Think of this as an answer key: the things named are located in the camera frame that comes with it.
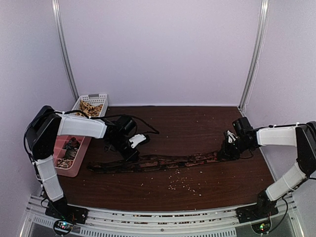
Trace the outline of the dark red patterned tie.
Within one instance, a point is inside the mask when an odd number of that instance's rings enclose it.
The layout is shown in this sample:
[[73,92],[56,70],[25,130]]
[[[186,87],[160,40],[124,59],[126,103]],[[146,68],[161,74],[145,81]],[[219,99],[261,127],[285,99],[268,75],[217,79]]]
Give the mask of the dark red patterned tie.
[[188,156],[144,155],[137,161],[117,160],[108,163],[89,162],[87,169],[99,174],[141,173],[219,162],[217,152],[200,153]]

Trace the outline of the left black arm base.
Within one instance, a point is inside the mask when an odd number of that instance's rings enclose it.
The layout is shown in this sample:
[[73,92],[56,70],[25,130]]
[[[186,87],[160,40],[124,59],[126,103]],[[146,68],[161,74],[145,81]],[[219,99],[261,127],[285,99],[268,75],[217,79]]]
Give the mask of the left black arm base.
[[65,220],[70,223],[85,224],[88,216],[88,209],[68,205],[67,198],[62,197],[57,201],[48,199],[48,205],[45,214],[47,216]]

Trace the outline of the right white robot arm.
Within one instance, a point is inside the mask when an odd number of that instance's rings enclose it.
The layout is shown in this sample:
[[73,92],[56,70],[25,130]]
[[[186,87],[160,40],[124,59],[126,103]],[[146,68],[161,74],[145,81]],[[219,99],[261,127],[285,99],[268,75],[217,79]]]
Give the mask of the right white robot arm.
[[224,132],[224,141],[217,153],[220,161],[240,159],[243,152],[258,148],[281,147],[296,152],[296,159],[289,170],[258,195],[253,214],[263,218],[272,210],[272,203],[296,190],[315,172],[316,123],[297,122],[254,128],[247,117],[241,117],[233,121],[233,127],[235,132]]

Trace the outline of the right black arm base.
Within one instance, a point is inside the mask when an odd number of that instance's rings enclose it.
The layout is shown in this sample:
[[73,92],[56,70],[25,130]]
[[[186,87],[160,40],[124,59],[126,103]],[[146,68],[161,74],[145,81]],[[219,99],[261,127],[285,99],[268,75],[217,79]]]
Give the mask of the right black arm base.
[[278,214],[276,204],[277,201],[270,200],[266,191],[263,190],[258,194],[255,204],[236,209],[238,221],[239,223],[246,223],[268,218],[269,215],[276,215]]

